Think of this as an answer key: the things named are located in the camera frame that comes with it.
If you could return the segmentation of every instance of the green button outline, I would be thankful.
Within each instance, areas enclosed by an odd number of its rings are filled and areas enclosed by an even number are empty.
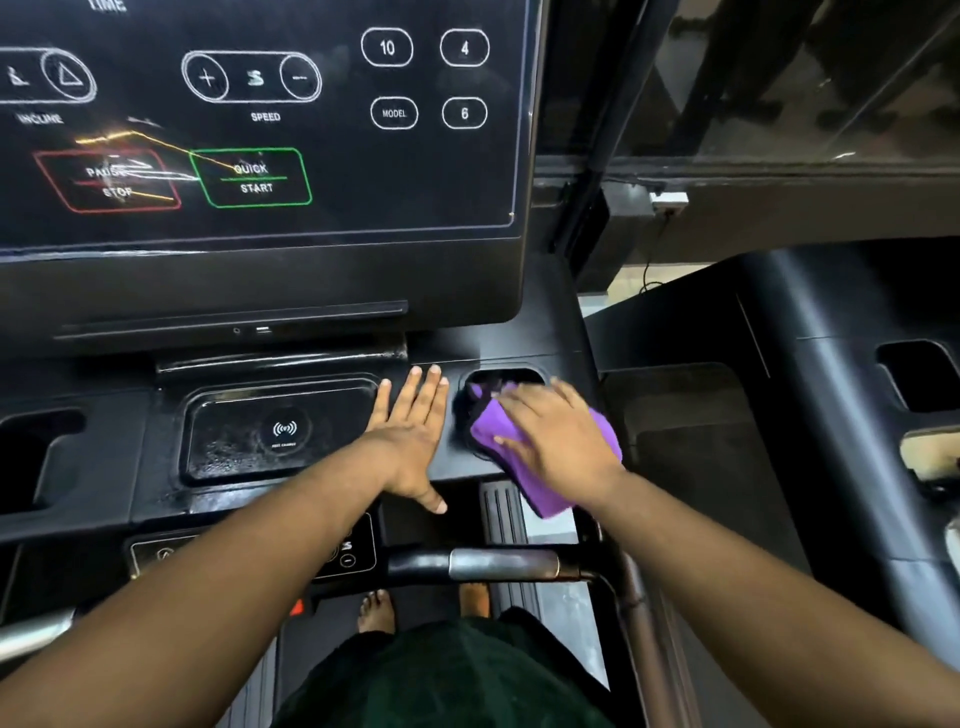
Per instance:
[[[303,183],[306,185],[306,193],[309,195],[309,198],[306,202],[303,203],[252,203],[250,205],[217,205],[210,199],[210,193],[206,189],[206,182],[204,182],[204,176],[200,173],[200,169],[197,166],[197,161],[194,159],[194,155],[212,155],[223,152],[293,152],[297,155],[297,158],[300,160],[300,170],[303,173]],[[200,187],[204,191],[204,196],[206,201],[210,203],[211,207],[216,207],[217,209],[237,209],[238,207],[300,207],[304,205],[310,205],[313,202],[313,190],[310,189],[310,180],[306,176],[306,166],[303,164],[303,155],[300,153],[299,149],[295,147],[241,147],[241,148],[230,148],[230,149],[194,149],[190,152],[190,163],[193,165],[193,171],[197,173],[197,179],[200,182]]]

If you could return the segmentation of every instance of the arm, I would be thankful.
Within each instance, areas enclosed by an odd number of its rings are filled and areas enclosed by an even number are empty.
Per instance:
[[[500,402],[506,441],[659,582],[727,675],[775,726],[960,725],[960,674],[902,633],[627,473],[570,385]]]
[[[411,370],[388,418],[377,391],[368,432],[150,568],[0,683],[0,725],[213,725],[291,606],[386,489],[446,504],[426,468],[448,384]]]

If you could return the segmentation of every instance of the purple cloth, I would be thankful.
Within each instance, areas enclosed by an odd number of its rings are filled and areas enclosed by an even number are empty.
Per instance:
[[[506,385],[504,389],[509,389],[510,386],[511,385]],[[616,435],[613,433],[613,428],[610,423],[607,422],[607,418],[593,408],[590,409],[590,414],[593,416],[593,420],[597,423],[597,426],[600,427],[600,432],[603,434],[604,440],[610,445],[617,459],[622,461],[623,452],[620,449],[620,445],[616,442]],[[527,442],[526,437],[517,429],[511,419],[507,417],[507,413],[503,411],[500,402],[497,400],[489,401],[487,406],[484,407],[483,412],[480,413],[480,416],[477,417],[470,426],[470,435],[472,435],[473,439],[481,447],[495,453],[500,461],[506,464],[507,475],[522,489],[523,493],[527,496],[530,506],[537,512],[538,516],[548,519],[551,516],[562,513],[573,505],[573,503],[566,498],[550,490],[546,483],[531,473],[530,469],[520,460],[519,455],[507,449],[505,446],[498,445],[493,440],[495,436],[499,435],[508,440]]]

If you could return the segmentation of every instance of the bare foot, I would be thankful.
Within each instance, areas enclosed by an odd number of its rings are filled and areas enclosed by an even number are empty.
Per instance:
[[[364,597],[360,605],[360,617],[357,618],[357,631],[386,632],[388,635],[396,633],[394,603],[386,590],[379,589]]]
[[[486,584],[460,585],[460,616],[490,618],[490,588]]]

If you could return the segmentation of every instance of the console screen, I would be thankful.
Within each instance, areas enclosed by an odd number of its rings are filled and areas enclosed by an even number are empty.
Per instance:
[[[519,236],[531,12],[7,3],[0,247]]]

